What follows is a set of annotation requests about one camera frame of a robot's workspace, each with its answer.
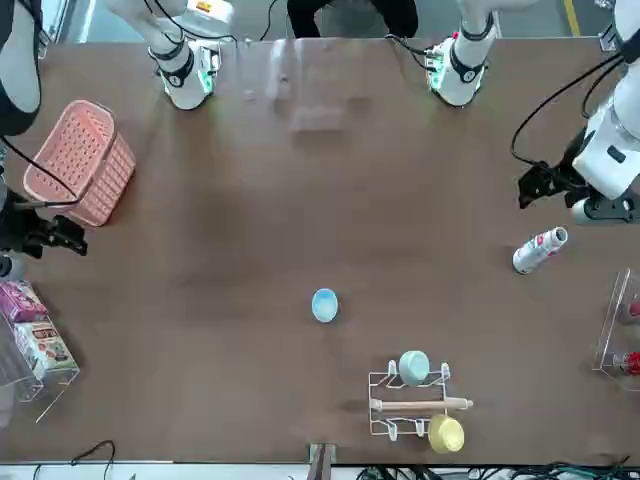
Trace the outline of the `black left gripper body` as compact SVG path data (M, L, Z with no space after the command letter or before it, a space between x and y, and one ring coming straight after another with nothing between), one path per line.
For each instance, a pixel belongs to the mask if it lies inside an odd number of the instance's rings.
M585 136L586 129L583 128L569 142L560 162L552 168L553 175L550 183L552 193L588 190L586 181L573 167L576 156L581 152Z

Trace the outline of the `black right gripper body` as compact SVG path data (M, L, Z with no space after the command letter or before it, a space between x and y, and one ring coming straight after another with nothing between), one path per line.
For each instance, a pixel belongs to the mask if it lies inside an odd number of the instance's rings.
M33 209L21 209L5 204L1 209L1 251L14 251L32 258L40 257L40 246L30 239L37 230L40 218Z

